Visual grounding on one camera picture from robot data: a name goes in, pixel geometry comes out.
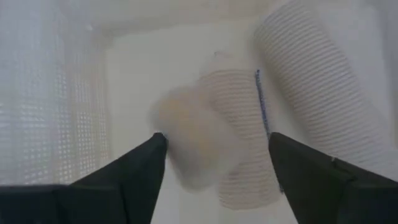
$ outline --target ribbed texture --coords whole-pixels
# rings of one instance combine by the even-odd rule
[[[267,17],[255,38],[317,149],[398,180],[388,127],[345,55],[301,1]]]
[[[255,70],[220,70],[199,81],[210,93],[211,105],[249,143],[243,162],[220,183],[223,206],[259,208],[280,195],[268,151]]]

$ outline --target perforated panel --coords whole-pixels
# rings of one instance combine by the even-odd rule
[[[75,1],[0,7],[0,184],[69,183],[110,159],[104,48]]]

